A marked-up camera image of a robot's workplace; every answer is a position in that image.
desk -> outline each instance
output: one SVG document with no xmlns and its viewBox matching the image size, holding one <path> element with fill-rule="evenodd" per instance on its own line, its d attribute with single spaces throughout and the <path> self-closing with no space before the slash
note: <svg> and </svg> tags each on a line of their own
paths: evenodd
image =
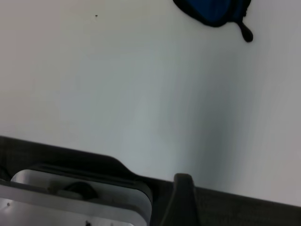
<svg viewBox="0 0 301 226">
<path fill-rule="evenodd" d="M 171 0 L 3 0 L 0 134 L 301 206 L 300 8 L 253 0 L 247 44 Z"/>
</svg>

blue bag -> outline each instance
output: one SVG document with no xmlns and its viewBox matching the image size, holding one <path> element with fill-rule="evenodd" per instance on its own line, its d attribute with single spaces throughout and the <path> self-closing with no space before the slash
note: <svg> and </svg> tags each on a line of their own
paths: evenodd
<svg viewBox="0 0 301 226">
<path fill-rule="evenodd" d="M 184 13 L 211 27 L 235 22 L 245 41 L 253 41 L 252 32 L 243 23 L 251 0 L 174 0 L 174 3 Z"/>
</svg>

gray panel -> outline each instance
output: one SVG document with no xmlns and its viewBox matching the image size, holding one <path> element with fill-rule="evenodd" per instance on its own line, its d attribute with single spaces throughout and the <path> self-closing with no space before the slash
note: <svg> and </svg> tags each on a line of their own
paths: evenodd
<svg viewBox="0 0 301 226">
<path fill-rule="evenodd" d="M 1 220 L 11 222 L 11 224 L 4 225 L 40 225 L 38 220 L 45 220 L 48 222 L 54 218 L 57 218 L 58 220 L 60 218 L 65 218 L 65 220 L 67 220 L 69 217 L 68 215 L 70 214 L 64 215 L 65 213 L 63 212 L 80 214 L 82 219 L 84 216 L 88 216 L 90 220 L 94 218 L 95 220 L 97 220 L 96 218 L 104 218 L 132 224 L 134 226 L 147 225 L 143 217 L 132 210 L 85 202 L 81 200 L 67 199 L 15 187 L 0 185 L 0 198 L 2 198 L 0 209 L 0 213 L 2 215 Z M 22 203 L 20 204 L 20 202 L 29 204 L 29 206 L 24 206 Z M 40 209 L 40 211 L 37 212 L 36 207 L 55 209 L 59 212 L 55 212 L 53 215 L 49 214 L 49 211 L 45 209 L 45 212 L 43 212 L 43 209 Z"/>
</svg>

blue pouch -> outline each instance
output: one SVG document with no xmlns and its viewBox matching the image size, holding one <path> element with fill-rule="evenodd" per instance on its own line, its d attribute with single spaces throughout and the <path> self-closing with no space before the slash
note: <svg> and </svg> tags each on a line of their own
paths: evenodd
<svg viewBox="0 0 301 226">
<path fill-rule="evenodd" d="M 235 22 L 245 41 L 253 41 L 252 32 L 243 23 L 251 0 L 174 0 L 174 3 L 184 13 L 211 27 Z"/>
</svg>

black zipper pull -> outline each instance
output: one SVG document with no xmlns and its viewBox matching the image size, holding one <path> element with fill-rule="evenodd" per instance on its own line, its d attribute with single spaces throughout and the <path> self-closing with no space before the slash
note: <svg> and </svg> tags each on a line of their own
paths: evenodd
<svg viewBox="0 0 301 226">
<path fill-rule="evenodd" d="M 252 42 L 253 41 L 253 33 L 252 31 L 243 23 L 243 22 L 239 22 L 237 23 L 240 30 L 241 30 L 241 33 L 244 37 L 244 40 L 246 42 Z"/>
</svg>

